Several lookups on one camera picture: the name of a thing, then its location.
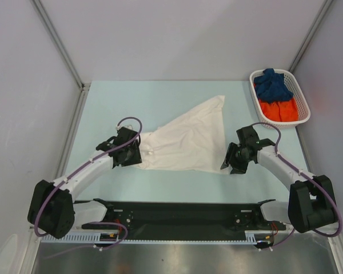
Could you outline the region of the white t shirt red print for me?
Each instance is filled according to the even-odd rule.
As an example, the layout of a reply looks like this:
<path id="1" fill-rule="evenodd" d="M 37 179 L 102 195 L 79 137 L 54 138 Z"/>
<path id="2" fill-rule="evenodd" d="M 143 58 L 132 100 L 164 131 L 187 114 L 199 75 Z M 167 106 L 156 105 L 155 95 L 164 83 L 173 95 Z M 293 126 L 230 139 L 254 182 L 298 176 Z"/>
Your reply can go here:
<path id="1" fill-rule="evenodd" d="M 202 171 L 221 169 L 227 152 L 222 108 L 225 97 L 215 96 L 153 132 L 141 134 L 143 170 Z"/>

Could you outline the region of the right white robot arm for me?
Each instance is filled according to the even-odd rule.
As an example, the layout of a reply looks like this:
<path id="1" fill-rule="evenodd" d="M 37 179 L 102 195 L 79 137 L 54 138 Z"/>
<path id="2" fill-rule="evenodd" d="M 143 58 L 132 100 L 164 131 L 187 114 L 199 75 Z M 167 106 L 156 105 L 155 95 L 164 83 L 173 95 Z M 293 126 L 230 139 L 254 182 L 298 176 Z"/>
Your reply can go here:
<path id="1" fill-rule="evenodd" d="M 253 125 L 237 130 L 238 143 L 228 146 L 221 168 L 230 167 L 232 174 L 245 174 L 250 162 L 259 164 L 273 174 L 289 191 L 287 202 L 264 202 L 252 214 L 252 222 L 265 229 L 273 221 L 288 223 L 299 233 L 314 231 L 322 236 L 320 228 L 336 223 L 335 237 L 342 231 L 342 216 L 336 204 L 331 180 L 296 167 L 279 151 L 278 138 L 260 139 Z"/>

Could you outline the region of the orange t shirt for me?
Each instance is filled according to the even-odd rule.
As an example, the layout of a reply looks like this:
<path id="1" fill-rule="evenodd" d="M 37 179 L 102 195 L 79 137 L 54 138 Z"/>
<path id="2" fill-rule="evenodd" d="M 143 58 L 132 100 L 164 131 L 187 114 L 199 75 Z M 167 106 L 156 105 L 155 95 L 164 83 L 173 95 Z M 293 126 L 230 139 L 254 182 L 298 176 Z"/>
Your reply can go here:
<path id="1" fill-rule="evenodd" d="M 274 122 L 295 122 L 298 120 L 298 108 L 294 98 L 289 101 L 275 101 L 272 103 L 258 100 L 262 113 Z"/>

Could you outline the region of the white plastic basket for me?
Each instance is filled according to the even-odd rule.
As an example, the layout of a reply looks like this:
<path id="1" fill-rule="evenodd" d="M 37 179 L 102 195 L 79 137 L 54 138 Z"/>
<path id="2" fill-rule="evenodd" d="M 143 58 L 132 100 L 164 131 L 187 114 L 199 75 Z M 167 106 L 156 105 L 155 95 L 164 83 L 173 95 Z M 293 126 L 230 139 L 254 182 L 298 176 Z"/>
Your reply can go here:
<path id="1" fill-rule="evenodd" d="M 250 75 L 250 93 L 252 95 L 253 103 L 256 108 L 256 112 L 258 115 L 258 119 L 260 122 L 266 122 L 275 125 L 279 129 L 284 128 L 292 128 L 299 124 L 303 124 L 307 122 L 310 118 L 310 109 L 306 102 L 306 99 L 304 97 L 304 94 L 301 91 L 301 88 L 298 85 L 298 82 L 294 75 L 286 70 L 282 69 L 274 69 L 276 73 L 284 74 L 284 83 L 286 87 L 293 93 L 293 98 L 296 100 L 297 108 L 298 108 L 298 120 L 295 122 L 274 122 L 272 120 L 269 120 L 263 113 L 260 108 L 259 99 L 257 98 L 256 91 L 255 91 L 255 85 L 253 83 L 253 80 L 257 76 L 263 75 L 264 70 L 257 70 L 251 73 Z"/>

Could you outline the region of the blue t shirt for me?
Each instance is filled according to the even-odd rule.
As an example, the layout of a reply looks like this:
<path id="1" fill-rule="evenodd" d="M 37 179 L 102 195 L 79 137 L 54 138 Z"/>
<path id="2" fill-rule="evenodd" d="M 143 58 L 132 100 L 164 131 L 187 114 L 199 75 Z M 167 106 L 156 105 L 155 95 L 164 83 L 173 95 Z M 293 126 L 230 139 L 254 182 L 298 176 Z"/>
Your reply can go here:
<path id="1" fill-rule="evenodd" d="M 267 68 L 262 73 L 253 80 L 258 99 L 273 103 L 287 102 L 293 98 L 293 93 L 284 83 L 284 74 L 276 73 L 273 68 Z"/>

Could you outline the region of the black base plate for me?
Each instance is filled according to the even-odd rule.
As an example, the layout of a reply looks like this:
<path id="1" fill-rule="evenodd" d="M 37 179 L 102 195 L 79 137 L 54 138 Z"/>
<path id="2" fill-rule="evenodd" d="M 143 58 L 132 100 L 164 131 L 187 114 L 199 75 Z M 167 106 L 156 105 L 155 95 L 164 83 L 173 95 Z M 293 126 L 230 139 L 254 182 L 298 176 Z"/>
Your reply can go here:
<path id="1" fill-rule="evenodd" d="M 111 229 L 124 225 L 129 240 L 233 241 L 244 240 L 246 231 L 284 231 L 282 221 L 267 221 L 262 203 L 151 203 L 105 201 L 107 213 L 99 224 L 83 229 Z"/>

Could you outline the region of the right aluminium frame post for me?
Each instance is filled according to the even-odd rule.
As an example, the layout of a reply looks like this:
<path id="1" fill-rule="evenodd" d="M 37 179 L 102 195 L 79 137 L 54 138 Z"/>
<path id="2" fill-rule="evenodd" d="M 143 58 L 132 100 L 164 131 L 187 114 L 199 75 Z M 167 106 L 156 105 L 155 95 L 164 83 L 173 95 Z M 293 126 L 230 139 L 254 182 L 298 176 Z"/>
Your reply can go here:
<path id="1" fill-rule="evenodd" d="M 336 3 L 335 0 L 325 0 L 321 5 L 317 15 L 314 18 L 313 23 L 311 24 L 304 40 L 301 43 L 300 48 L 298 49 L 291 65 L 289 66 L 289 72 L 294 73 L 296 68 L 298 67 L 300 61 L 304 57 L 307 49 L 309 48 L 310 44 L 313 42 L 315 36 L 317 35 L 321 25 L 324 23 L 326 17 L 330 13 L 333 5 Z"/>

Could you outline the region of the aluminium frame post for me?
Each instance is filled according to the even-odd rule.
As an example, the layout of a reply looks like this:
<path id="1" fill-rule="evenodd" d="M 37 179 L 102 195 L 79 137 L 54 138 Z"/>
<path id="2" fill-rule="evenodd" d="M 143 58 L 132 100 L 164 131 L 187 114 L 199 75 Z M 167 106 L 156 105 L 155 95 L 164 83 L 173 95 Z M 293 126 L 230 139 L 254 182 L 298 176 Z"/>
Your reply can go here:
<path id="1" fill-rule="evenodd" d="M 310 44 L 313 42 L 315 36 L 317 35 L 321 25 L 324 23 L 326 17 L 330 13 L 333 5 L 336 3 L 335 0 L 325 0 L 321 5 L 317 15 L 314 18 L 313 23 L 311 24 L 304 40 L 301 43 L 300 48 L 298 49 L 291 65 L 289 66 L 289 72 L 294 73 L 296 68 L 298 67 L 300 61 L 304 57 L 307 49 L 309 48 Z"/>
<path id="2" fill-rule="evenodd" d="M 73 61 L 69 53 L 66 50 L 65 45 L 62 42 L 61 37 L 56 30 L 54 23 L 52 22 L 48 12 L 46 11 L 45 6 L 43 5 L 42 1 L 40 0 L 30 0 L 35 12 L 38 15 L 38 18 L 41 20 L 46 32 L 49 35 L 49 38 L 53 42 L 56 50 L 58 51 L 59 56 L 61 57 L 65 67 L 67 68 L 68 72 L 70 73 L 73 81 L 76 83 L 77 87 L 81 90 L 84 87 L 84 83 L 81 80 L 81 77 L 75 68 Z"/>

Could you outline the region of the left aluminium frame post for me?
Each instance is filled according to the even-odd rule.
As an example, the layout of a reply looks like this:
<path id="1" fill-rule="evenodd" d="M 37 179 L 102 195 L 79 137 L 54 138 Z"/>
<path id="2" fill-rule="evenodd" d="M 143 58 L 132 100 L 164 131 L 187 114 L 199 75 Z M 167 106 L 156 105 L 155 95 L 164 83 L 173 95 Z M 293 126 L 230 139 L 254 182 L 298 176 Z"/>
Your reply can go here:
<path id="1" fill-rule="evenodd" d="M 40 0 L 30 0 L 35 12 L 38 15 L 38 18 L 41 20 L 46 32 L 49 35 L 49 38 L 53 42 L 56 50 L 58 51 L 59 56 L 61 57 L 65 67 L 67 68 L 68 72 L 70 73 L 73 81 L 76 83 L 77 87 L 81 90 L 84 87 L 84 83 L 81 80 L 81 77 L 75 68 L 73 61 L 69 53 L 66 50 L 65 45 L 62 42 L 61 37 L 56 30 L 54 23 L 52 22 L 48 12 L 46 11 L 45 6 L 43 5 L 42 1 Z"/>

